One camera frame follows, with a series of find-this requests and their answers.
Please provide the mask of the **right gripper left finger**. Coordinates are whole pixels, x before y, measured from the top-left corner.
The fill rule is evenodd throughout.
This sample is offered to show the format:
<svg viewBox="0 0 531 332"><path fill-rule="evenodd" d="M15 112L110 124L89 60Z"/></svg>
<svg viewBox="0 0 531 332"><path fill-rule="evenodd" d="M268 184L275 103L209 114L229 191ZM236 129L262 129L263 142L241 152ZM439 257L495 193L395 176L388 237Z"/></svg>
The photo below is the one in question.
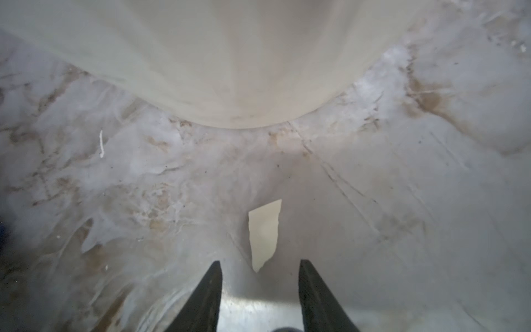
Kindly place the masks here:
<svg viewBox="0 0 531 332"><path fill-rule="evenodd" d="M188 301L186 301L181 311L165 331L216 331L222 286L221 262L214 261L205 275L203 275Z"/></svg>

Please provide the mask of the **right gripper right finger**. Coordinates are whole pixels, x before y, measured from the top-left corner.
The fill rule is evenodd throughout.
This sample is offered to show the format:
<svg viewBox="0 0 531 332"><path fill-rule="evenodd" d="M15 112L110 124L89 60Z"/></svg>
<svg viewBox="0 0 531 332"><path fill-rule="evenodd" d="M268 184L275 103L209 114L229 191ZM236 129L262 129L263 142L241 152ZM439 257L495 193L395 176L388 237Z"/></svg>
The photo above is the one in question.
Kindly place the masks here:
<svg viewBox="0 0 531 332"><path fill-rule="evenodd" d="M360 332L310 260L301 260L298 293L304 331Z"/></svg>

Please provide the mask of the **torn receipt scrap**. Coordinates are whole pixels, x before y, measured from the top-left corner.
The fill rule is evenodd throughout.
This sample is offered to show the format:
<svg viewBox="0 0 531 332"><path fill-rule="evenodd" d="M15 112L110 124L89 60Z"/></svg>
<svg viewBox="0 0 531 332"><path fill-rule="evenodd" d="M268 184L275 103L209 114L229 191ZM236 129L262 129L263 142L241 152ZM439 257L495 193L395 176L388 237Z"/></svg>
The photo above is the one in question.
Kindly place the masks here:
<svg viewBox="0 0 531 332"><path fill-rule="evenodd" d="M248 213L253 271L258 273L277 249L282 200L276 200Z"/></svg>

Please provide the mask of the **white plastic trash bin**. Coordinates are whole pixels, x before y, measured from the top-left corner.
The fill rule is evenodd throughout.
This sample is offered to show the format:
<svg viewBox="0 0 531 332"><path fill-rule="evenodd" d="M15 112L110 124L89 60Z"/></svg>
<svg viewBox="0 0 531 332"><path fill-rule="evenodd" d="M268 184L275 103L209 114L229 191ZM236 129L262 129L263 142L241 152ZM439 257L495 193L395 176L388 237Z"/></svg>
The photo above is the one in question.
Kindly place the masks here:
<svg viewBox="0 0 531 332"><path fill-rule="evenodd" d="M1 27L200 125L294 120L361 77L426 1L3 1Z"/></svg>

